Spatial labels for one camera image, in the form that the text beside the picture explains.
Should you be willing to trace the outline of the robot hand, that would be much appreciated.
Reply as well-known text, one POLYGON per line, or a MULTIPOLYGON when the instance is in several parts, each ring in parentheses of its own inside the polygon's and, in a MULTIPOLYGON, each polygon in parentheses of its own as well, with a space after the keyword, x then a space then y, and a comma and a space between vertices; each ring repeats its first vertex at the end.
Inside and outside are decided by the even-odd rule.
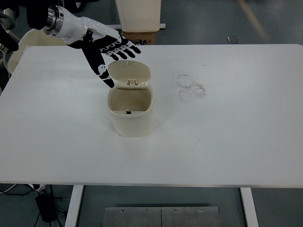
POLYGON ((128 39, 100 22, 88 17, 76 17, 68 10, 59 7, 63 14, 62 28, 56 35, 65 43, 74 48, 81 49, 88 64, 94 73, 110 88, 114 87, 114 81, 109 75, 103 55, 117 61, 135 58, 141 51, 128 39))

